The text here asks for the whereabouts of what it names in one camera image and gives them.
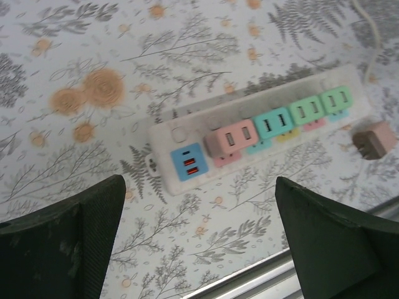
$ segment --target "power cord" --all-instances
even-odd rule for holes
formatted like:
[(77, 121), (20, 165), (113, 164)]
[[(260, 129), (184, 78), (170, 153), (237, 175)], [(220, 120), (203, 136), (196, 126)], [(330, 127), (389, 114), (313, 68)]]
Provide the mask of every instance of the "power cord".
[(365, 20), (370, 24), (370, 27), (372, 28), (372, 33), (374, 37), (374, 43), (375, 43), (375, 52), (372, 56), (372, 59), (370, 63), (368, 64), (368, 67), (366, 69), (365, 75), (364, 75), (364, 84), (368, 84), (370, 81), (370, 76), (372, 73), (372, 70), (375, 66), (375, 62), (378, 59), (378, 56), (380, 55), (381, 52), (381, 35), (380, 31), (378, 30), (377, 24), (374, 22), (372, 17), (367, 13), (367, 11), (364, 10), (364, 8), (360, 5), (358, 0), (352, 0), (352, 4), (354, 8), (357, 10), (357, 12), (365, 18)]

